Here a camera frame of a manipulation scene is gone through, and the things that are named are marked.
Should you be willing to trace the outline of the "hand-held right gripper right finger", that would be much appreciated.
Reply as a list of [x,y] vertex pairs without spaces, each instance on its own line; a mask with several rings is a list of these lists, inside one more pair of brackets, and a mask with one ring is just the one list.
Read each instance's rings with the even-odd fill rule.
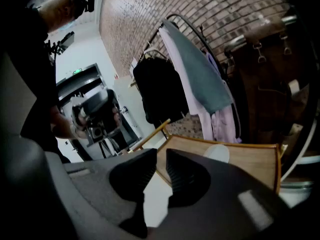
[[178,149],[166,150],[166,172],[172,188],[169,208],[192,206],[207,193],[211,176],[198,161],[200,158],[197,154]]

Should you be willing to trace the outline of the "light blue face mask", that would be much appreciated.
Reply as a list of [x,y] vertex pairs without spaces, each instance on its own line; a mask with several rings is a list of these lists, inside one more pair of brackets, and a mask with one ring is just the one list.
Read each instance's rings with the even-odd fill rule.
[[67,30],[67,29],[69,29],[69,28],[73,27],[73,26],[75,25],[75,23],[76,23],[76,22],[77,22],[76,20],[73,20],[73,21],[71,21],[71,22],[67,23],[66,25],[64,25],[64,26],[60,27],[58,30],[59,30],[59,31],[65,31],[65,30]]

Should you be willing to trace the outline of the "stainless steel kitchen cart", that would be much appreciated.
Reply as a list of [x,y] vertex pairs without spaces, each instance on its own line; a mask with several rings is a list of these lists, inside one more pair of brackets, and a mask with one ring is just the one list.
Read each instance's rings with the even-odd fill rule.
[[304,19],[291,7],[283,16],[260,18],[231,40],[230,88],[243,142],[273,145],[275,190],[306,151],[316,129],[319,57]]

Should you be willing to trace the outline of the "lilac garment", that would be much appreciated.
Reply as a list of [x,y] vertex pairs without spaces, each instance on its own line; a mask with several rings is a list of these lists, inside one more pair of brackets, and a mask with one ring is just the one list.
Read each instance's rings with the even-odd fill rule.
[[241,143],[241,138],[236,137],[233,106],[229,105],[210,115],[192,93],[183,60],[169,31],[165,27],[161,27],[159,33],[171,58],[174,69],[180,77],[189,113],[199,118],[203,139],[225,143]]

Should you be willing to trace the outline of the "dark metal doorway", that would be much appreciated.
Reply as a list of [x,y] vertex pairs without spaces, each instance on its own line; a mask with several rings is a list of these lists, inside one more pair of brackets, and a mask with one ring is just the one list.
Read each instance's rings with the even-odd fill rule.
[[[88,99],[99,91],[108,89],[97,64],[92,64],[83,68],[81,72],[64,78],[56,84],[56,87],[59,99],[58,107],[61,113],[69,119],[72,119],[72,97]],[[116,93],[115,96],[118,102],[119,97]],[[106,138],[95,144],[89,144],[87,138],[70,139],[65,143],[59,143],[62,152],[71,162],[76,162],[76,158],[73,158],[68,153],[69,151],[76,153],[83,161],[98,160],[114,157],[122,153],[119,146],[119,137],[123,137],[122,140],[127,148],[131,148],[142,138],[142,135],[134,128],[128,109],[125,106],[120,106],[119,102],[118,105],[119,114],[115,115],[115,120],[117,122],[121,121],[121,132],[114,137]]]

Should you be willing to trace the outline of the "black monitor on stand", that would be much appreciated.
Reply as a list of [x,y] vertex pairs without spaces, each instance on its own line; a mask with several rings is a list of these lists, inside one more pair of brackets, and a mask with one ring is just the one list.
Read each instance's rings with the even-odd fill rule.
[[53,55],[53,57],[56,58],[57,55],[62,55],[74,43],[74,40],[75,33],[71,31],[66,34],[62,40],[57,42],[51,43],[51,41],[48,40],[45,43],[45,48],[50,56]]

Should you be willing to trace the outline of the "black garment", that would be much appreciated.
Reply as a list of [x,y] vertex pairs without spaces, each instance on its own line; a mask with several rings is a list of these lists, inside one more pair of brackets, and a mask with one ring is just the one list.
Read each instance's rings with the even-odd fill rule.
[[155,128],[168,119],[174,123],[189,112],[180,76],[168,60],[146,58],[133,69],[133,76],[145,118]]

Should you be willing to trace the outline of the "black metal clothes rack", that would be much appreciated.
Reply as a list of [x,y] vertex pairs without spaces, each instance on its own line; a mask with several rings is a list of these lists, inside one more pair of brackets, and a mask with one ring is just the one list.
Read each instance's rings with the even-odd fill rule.
[[[170,21],[179,31],[179,27],[177,26],[176,23],[173,22],[173,18],[176,17],[176,14],[175,13],[171,13],[169,14],[167,17],[165,17],[163,20],[168,20]],[[154,35],[155,36],[160,36],[160,31],[159,29],[162,28],[164,26],[163,24],[163,20],[160,24],[160,26],[157,28],[157,30],[155,31]],[[212,49],[209,47],[209,44],[207,43],[207,40],[206,38],[204,37],[203,35],[203,30],[201,28],[196,28],[195,26],[192,25],[192,23],[187,19],[187,18],[183,18],[183,22],[185,24],[187,24],[188,27],[191,28],[191,30],[196,34],[196,36],[200,39],[200,41],[202,42],[204,48],[203,49],[199,49],[203,54],[204,56],[206,57],[206,52],[209,52],[212,57],[214,58],[217,66],[218,66],[218,69],[219,69],[219,72],[221,74],[221,79],[222,79],[222,82],[229,94],[229,96],[231,97],[232,99],[232,111],[233,111],[233,116],[234,116],[234,121],[235,121],[235,128],[236,128],[236,137],[237,138],[241,138],[241,124],[240,124],[240,119],[239,119],[239,114],[238,114],[238,111],[237,111],[237,107],[236,107],[236,103],[235,103],[235,100],[231,94],[231,91],[230,91],[230,88],[229,88],[229,85],[228,85],[228,77],[227,77],[227,74],[223,71],[223,68],[222,66],[218,63],[216,57],[214,56],[213,54],[213,51]],[[157,50],[156,48],[154,48],[153,46],[151,46],[150,44],[146,45],[146,47],[144,48],[144,51],[143,51],[143,54],[142,54],[142,57],[141,59],[139,60],[138,64],[144,60],[144,59],[148,59],[148,58],[160,58],[160,59],[165,59],[167,61],[169,61],[172,65],[173,65],[173,62],[169,56],[169,53],[167,51],[167,55],[164,55],[163,53],[161,53],[159,50]],[[188,111],[188,113],[182,118],[184,119],[187,115],[190,115],[190,112]]]

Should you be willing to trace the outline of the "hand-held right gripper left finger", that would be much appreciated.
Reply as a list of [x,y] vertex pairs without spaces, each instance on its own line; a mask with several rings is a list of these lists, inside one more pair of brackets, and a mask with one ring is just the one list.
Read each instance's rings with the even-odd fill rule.
[[115,166],[109,182],[115,192],[126,201],[135,203],[133,215],[119,224],[128,233],[145,239],[148,227],[144,218],[144,190],[156,171],[157,150],[143,149],[142,153]]

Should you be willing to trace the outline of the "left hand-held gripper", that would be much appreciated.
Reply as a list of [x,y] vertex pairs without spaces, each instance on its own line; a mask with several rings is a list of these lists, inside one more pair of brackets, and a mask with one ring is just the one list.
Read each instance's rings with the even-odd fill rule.
[[72,122],[86,134],[90,145],[121,132],[122,122],[115,120],[120,107],[113,90],[104,88],[90,98],[72,97],[70,101]]

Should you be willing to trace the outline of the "purple garment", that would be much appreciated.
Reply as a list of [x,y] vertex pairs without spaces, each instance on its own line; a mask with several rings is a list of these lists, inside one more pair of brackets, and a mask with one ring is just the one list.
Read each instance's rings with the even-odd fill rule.
[[212,55],[209,53],[209,52],[206,52],[206,58],[207,60],[209,61],[210,65],[212,66],[212,68],[215,70],[215,72],[221,76],[221,73],[218,69],[218,66],[217,66],[217,63],[216,61],[214,60],[214,58],[212,57]]

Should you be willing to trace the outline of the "person in black clothes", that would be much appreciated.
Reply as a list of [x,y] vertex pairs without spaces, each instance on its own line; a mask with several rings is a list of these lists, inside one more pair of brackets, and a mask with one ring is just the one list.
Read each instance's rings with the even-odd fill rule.
[[58,107],[56,67],[45,48],[48,37],[44,21],[35,8],[22,8],[12,19],[8,54],[18,73],[36,97],[24,122],[21,136],[35,141],[44,151],[59,155],[69,163],[58,148],[51,130],[50,108]]

